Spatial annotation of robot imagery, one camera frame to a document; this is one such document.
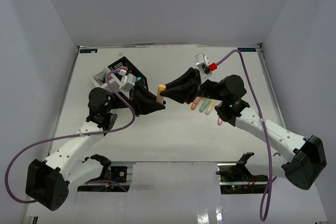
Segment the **black bracket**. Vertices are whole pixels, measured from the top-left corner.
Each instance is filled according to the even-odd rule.
[[[94,159],[98,161],[102,166],[103,170],[101,171],[100,177],[98,179],[108,179],[111,176],[111,161],[104,156],[94,154],[93,156],[90,157],[90,159]]]
[[[127,74],[131,73],[137,78],[135,86],[129,92],[129,98],[122,92],[119,92],[119,95],[121,95],[132,106],[136,116],[147,115],[152,112],[165,109],[165,102],[163,104],[158,103],[156,101],[156,96],[148,90],[146,76],[144,76],[126,57],[120,58],[108,67],[111,70],[125,67],[127,68]],[[116,77],[119,80],[122,78],[119,74],[117,74]],[[115,94],[112,94],[110,100],[112,109],[127,108],[127,106],[120,101]]]
[[[308,190],[327,165],[323,143],[316,136],[310,137],[301,149],[295,149],[295,157],[282,165],[286,178],[295,186]]]
[[[94,88],[91,90],[90,94],[96,94],[101,96],[102,98],[98,100],[97,98],[93,98],[92,101],[95,103],[89,102],[89,108],[92,107],[92,104],[106,104],[105,106],[101,105],[102,109],[100,111],[103,111],[106,109],[107,111],[111,109],[123,109],[127,108],[127,106],[114,94],[111,93],[105,89],[102,88]],[[128,99],[123,93],[119,92],[119,95],[121,95],[128,103],[132,106],[136,116],[140,115],[147,115],[150,113],[153,113],[158,110],[164,110],[166,102],[164,101],[163,104],[158,103],[156,101],[156,96],[153,95],[147,88],[145,88],[143,82],[137,81],[135,83],[135,86],[130,91],[130,98]],[[100,123],[104,118],[107,118],[108,115],[113,116],[114,114],[105,112],[105,113],[98,113],[97,110],[90,109],[90,116],[87,117],[87,120],[93,121],[95,119],[98,123]]]
[[[219,167],[219,171],[216,172],[217,175],[221,176],[221,181],[225,181],[225,177],[233,179],[234,181],[247,181],[252,177],[252,174],[245,167],[247,160],[253,156],[253,152],[245,153],[235,166],[227,169],[227,166],[223,165]]]
[[[201,84],[199,70],[189,68],[181,77],[166,84],[166,90],[162,91],[161,95],[187,104],[193,102],[196,97],[219,100],[221,103],[215,107],[218,116],[224,122],[235,126],[236,118],[241,116],[241,111],[250,107],[242,100],[246,92],[240,76],[232,74],[220,82],[206,80]]]

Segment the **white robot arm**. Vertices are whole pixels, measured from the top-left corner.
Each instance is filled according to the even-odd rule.
[[[124,94],[121,96],[128,100],[136,116],[165,109],[165,103],[156,102],[156,96],[146,86],[144,75],[130,62],[127,72],[121,78],[122,86],[119,88],[123,92],[129,92],[129,98]],[[138,74],[141,81],[136,83],[132,72]],[[70,138],[65,145],[42,161],[34,160],[28,167],[26,194],[52,211],[64,203],[70,190],[92,179],[110,178],[111,161],[106,157],[96,154],[87,157],[81,164],[78,161],[112,129],[117,115],[110,111],[126,106],[116,94],[97,87],[89,94],[88,107],[89,116],[77,136]]]
[[[263,120],[242,100],[247,91],[241,77],[233,74],[220,82],[210,81],[207,78],[217,68],[217,64],[209,64],[204,54],[197,55],[195,60],[197,69],[189,68],[182,76],[166,84],[166,90],[160,95],[187,104],[193,102],[196,97],[219,100],[221,103],[215,110],[222,121],[265,142]],[[270,120],[264,122],[270,146],[281,154],[281,157],[276,156],[272,159],[274,176],[285,177],[295,186],[309,189],[327,165],[322,141],[316,136],[307,139],[287,131]],[[254,153],[246,153],[238,161],[235,169],[237,174],[267,175],[268,159],[256,157]]]

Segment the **white tabletop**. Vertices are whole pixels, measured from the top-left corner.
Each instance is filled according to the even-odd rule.
[[[147,77],[149,90],[156,94],[159,84],[171,82],[189,67],[196,67],[196,54],[203,52],[211,62],[218,62],[233,49],[188,45],[165,48],[99,48],[96,54],[79,54],[56,135],[78,131],[88,116],[88,94],[94,88],[89,77],[121,56],[126,56]],[[258,53],[245,52],[243,55],[264,116],[277,122]],[[233,54],[221,64],[214,71],[211,80],[220,81],[231,74],[242,77],[247,89],[243,99],[255,108],[238,54]],[[227,123],[217,126],[218,116],[215,110],[207,116],[198,110],[192,111],[190,105],[170,99],[166,99],[166,102],[165,110],[142,115],[128,129],[108,134],[85,156],[97,153],[112,161],[134,162],[224,162],[236,161],[245,152],[254,152],[256,155],[267,153],[266,145],[249,133]],[[116,113],[118,119],[114,128],[124,126],[131,120],[128,109],[119,109]],[[51,152],[65,142],[66,140],[56,141]]]
[[[89,77],[119,59],[119,54],[126,56],[147,77],[150,91],[156,94],[159,84],[175,80],[189,67],[194,67],[196,54],[203,52],[211,62],[217,62],[232,49],[195,46],[99,48],[96,54],[79,54],[57,136],[74,133],[80,128],[88,115],[88,93],[93,88]],[[245,52],[243,56],[264,116],[277,122],[276,110],[258,54]],[[238,55],[233,54],[220,65],[211,79],[219,81],[230,74],[240,75],[246,83]],[[251,92],[247,86],[246,89],[244,100],[255,108]],[[112,161],[136,162],[236,161],[244,152],[266,156],[266,145],[254,136],[229,124],[217,126],[215,111],[206,116],[191,111],[190,105],[178,104],[170,99],[166,101],[165,110],[140,116],[128,129],[107,135],[92,148],[90,154],[98,153]],[[115,127],[123,126],[131,120],[128,109],[118,110],[117,113]],[[65,141],[56,141],[52,150],[55,151]],[[216,169],[216,165],[200,165],[206,168],[204,170],[198,165],[137,163],[133,169],[131,186],[137,185],[137,182],[156,184],[153,190],[131,190],[127,194],[73,191],[59,210],[51,212],[40,204],[30,204],[27,216],[39,216],[38,223],[48,224],[92,223],[96,220],[102,220],[102,223],[110,220],[111,223],[118,224],[157,223],[157,220],[162,219],[167,223],[207,223],[199,221],[199,211],[207,209],[210,221],[214,218],[211,216],[213,211],[217,213],[217,205],[221,203],[222,207],[218,209],[224,223],[260,223],[261,195],[220,196],[218,178],[215,184],[212,181],[214,170],[211,167]],[[197,171],[199,176],[195,176],[192,171]],[[277,179],[274,183],[269,223],[313,224],[325,220],[315,185],[309,191],[304,191],[286,179]],[[217,219],[215,223],[221,223],[221,220]]]

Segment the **purple cable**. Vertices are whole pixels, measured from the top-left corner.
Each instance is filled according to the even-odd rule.
[[[243,55],[242,55],[242,53],[238,49],[234,49],[231,52],[229,52],[222,60],[220,60],[219,62],[217,62],[216,65],[219,66],[224,60],[226,60],[227,58],[229,58],[234,52],[237,52],[239,54],[239,56],[240,56],[240,60],[242,62],[241,65],[243,65],[243,70],[244,70],[244,73],[245,73],[245,76],[246,76],[246,79],[247,79],[248,86],[250,87],[250,90],[251,90],[254,102],[256,103],[256,106],[257,106],[257,109],[258,109],[259,117],[261,119],[261,124],[263,126],[262,128],[264,129],[264,133],[265,133],[265,140],[266,140],[266,146],[267,146],[268,174],[269,174],[268,176],[270,178],[272,178],[273,177],[273,168],[272,168],[272,154],[271,154],[271,146],[270,146],[270,143],[269,143],[269,136],[268,136],[268,132],[267,132],[267,128],[266,128],[266,124],[265,124],[264,118],[262,116],[262,112],[261,112],[261,108],[260,108],[259,102],[258,102],[256,94],[255,94],[255,92],[254,92],[254,90],[252,88],[252,84],[251,84],[250,78],[249,78],[247,70],[246,70],[246,66],[245,66],[245,62],[244,62],[244,59],[243,59]],[[263,216],[262,209],[263,209],[263,206],[264,206],[264,200],[265,200],[265,196],[267,195],[267,193],[268,193],[268,196],[267,196],[267,201],[266,201],[265,214]],[[272,180],[269,179],[268,182],[267,182],[267,186],[265,188],[264,194],[262,195],[262,199],[261,199],[261,203],[260,203],[260,212],[259,212],[259,215],[260,215],[260,220],[261,221],[265,221],[266,218],[267,218],[268,210],[269,210],[269,205],[270,205],[270,201],[271,201],[271,194],[272,194]]]
[[[273,154],[273,157],[276,156],[276,155],[278,155],[278,156],[281,157],[280,153],[278,153],[278,152],[275,152],[275,153]],[[274,177],[274,178],[272,179],[272,183],[273,183],[277,178],[278,178],[278,177]]]
[[[128,124],[126,124],[123,127],[117,128],[115,130],[110,130],[110,131],[100,131],[100,132],[86,132],[86,133],[82,133],[82,134],[72,134],[72,135],[66,135],[66,136],[58,136],[58,137],[53,137],[53,138],[49,138],[49,139],[45,139],[39,142],[36,142],[34,144],[30,144],[27,147],[25,147],[24,149],[22,149],[19,153],[17,153],[13,159],[10,161],[7,169],[6,169],[6,173],[5,173],[5,187],[6,190],[9,194],[9,196],[11,196],[12,199],[14,199],[15,201],[19,202],[19,203],[24,203],[24,204],[29,204],[29,203],[34,203],[36,202],[35,200],[22,200],[17,198],[11,191],[10,187],[9,187],[9,182],[8,182],[8,176],[9,176],[9,172],[11,170],[11,167],[13,165],[13,163],[17,160],[17,158],[26,150],[39,145],[39,144],[44,144],[44,143],[48,143],[48,142],[52,142],[55,140],[60,140],[60,139],[66,139],[66,138],[72,138],[72,137],[78,137],[80,135],[98,135],[98,134],[108,134],[108,133],[112,133],[112,132],[117,132],[117,131],[121,131],[126,129],[127,127],[129,127],[135,120],[135,111],[133,110],[132,106],[129,105],[129,103],[121,96],[118,94],[118,92],[113,88],[113,86],[110,84],[110,82],[108,81],[108,76],[110,76],[113,73],[118,73],[119,69],[116,70],[112,70],[111,72],[107,73],[105,76],[105,81],[107,83],[107,85],[109,86],[109,88],[113,91],[113,93],[127,106],[127,108],[129,108],[132,112],[133,118],[131,120],[131,122],[129,122]]]
[[[112,183],[115,184],[117,186],[119,186],[124,192],[127,193],[127,190],[120,185],[118,182],[112,181],[112,180],[96,180],[96,181],[87,181],[86,184],[99,184],[99,183]]]

